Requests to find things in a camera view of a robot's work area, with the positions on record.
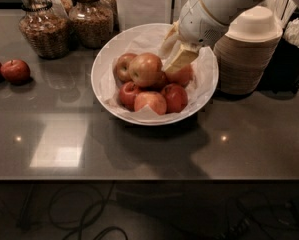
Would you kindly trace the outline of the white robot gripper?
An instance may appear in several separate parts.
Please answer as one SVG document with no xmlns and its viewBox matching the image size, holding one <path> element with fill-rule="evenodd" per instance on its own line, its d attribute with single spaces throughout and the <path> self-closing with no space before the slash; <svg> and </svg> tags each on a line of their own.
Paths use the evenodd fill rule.
<svg viewBox="0 0 299 240">
<path fill-rule="evenodd" d="M 199 55 L 197 45 L 213 48 L 228 29 L 229 25 L 220 23 L 203 0 L 188 0 L 180 11 L 179 20 L 171 25 L 159 48 L 159 56 L 166 58 L 163 71 L 177 72 L 190 64 Z M 187 43 L 179 43 L 179 35 Z"/>
</svg>

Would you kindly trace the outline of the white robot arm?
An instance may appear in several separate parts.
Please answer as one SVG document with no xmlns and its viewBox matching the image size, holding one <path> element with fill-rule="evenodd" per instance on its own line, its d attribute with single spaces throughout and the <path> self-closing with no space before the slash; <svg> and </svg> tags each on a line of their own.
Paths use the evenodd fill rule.
<svg viewBox="0 0 299 240">
<path fill-rule="evenodd" d="M 188 0 L 160 47 L 165 72 L 193 62 L 202 47 L 212 48 L 244 11 L 264 0 Z M 299 8 L 299 0 L 292 0 Z"/>
</svg>

